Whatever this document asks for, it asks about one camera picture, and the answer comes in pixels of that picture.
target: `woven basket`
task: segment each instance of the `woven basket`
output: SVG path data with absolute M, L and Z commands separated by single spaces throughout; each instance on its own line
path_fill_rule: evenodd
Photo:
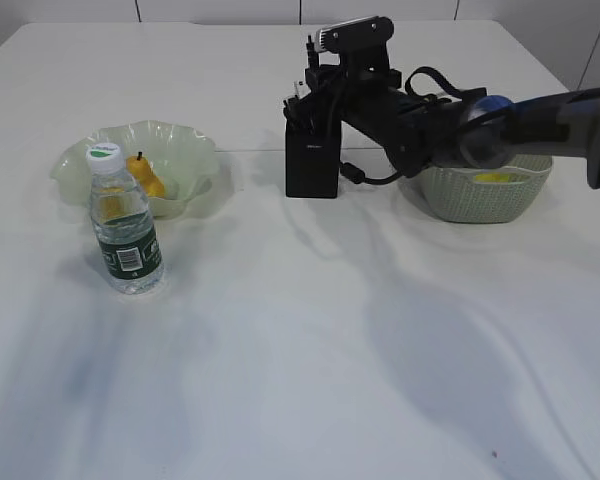
M 507 223 L 535 200 L 553 159 L 518 155 L 498 170 L 432 167 L 420 174 L 424 196 L 436 215 L 456 223 Z M 507 182 L 485 182 L 485 174 L 507 174 Z

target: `white bottle cap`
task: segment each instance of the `white bottle cap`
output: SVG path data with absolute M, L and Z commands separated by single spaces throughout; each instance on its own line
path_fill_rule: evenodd
M 99 143 L 87 150 L 87 162 L 98 175 L 115 173 L 125 166 L 122 149 L 115 143 Z

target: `yellow object in basket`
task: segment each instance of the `yellow object in basket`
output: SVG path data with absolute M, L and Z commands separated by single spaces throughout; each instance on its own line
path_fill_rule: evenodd
M 119 193 L 123 190 L 119 187 L 105 188 L 107 193 Z M 113 220 L 124 215 L 124 205 L 122 199 L 115 195 L 106 196 L 100 198 L 100 209 L 102 210 L 102 217 L 106 220 Z
M 481 173 L 473 177 L 476 182 L 480 183 L 509 183 L 511 182 L 511 174 L 509 173 Z
M 151 170 L 149 161 L 142 156 L 142 152 L 138 152 L 135 157 L 127 158 L 127 170 L 133 175 L 138 183 L 142 185 L 144 191 L 150 197 L 165 197 L 164 184 Z

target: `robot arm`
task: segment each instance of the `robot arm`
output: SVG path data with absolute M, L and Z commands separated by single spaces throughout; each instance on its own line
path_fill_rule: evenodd
M 429 166 L 500 168 L 519 153 L 585 157 L 588 183 L 600 188 L 600 89 L 514 104 L 486 89 L 460 91 L 429 67 L 416 70 L 399 90 L 401 74 L 389 66 L 386 17 L 334 25 L 307 43 L 305 79 L 311 93 L 285 101 L 287 196 L 333 198 L 338 175 L 355 183 L 386 184 Z M 335 53 L 338 65 L 318 54 Z M 431 76 L 458 101 L 420 96 L 410 85 Z M 341 121 L 382 148 L 397 173 L 369 179 L 340 162 Z

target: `water bottle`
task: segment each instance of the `water bottle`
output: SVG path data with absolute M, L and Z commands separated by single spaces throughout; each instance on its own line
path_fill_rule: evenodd
M 149 198 L 125 165 L 122 149 L 100 143 L 87 151 L 93 173 L 89 212 L 111 284 L 143 293 L 162 277 L 164 265 Z

